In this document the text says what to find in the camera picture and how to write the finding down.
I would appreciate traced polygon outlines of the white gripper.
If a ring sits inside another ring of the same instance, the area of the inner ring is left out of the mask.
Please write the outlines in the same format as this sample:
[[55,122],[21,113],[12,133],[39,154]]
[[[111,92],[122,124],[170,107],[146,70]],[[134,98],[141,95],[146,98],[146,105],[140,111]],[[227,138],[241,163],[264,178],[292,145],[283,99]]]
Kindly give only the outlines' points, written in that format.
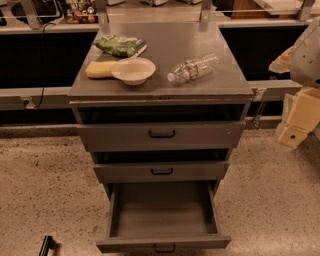
[[282,147],[295,149],[320,123],[320,17],[316,17],[296,40],[293,47],[281,53],[269,65],[269,70],[283,74],[309,86],[295,95],[286,94],[282,121],[275,133]]

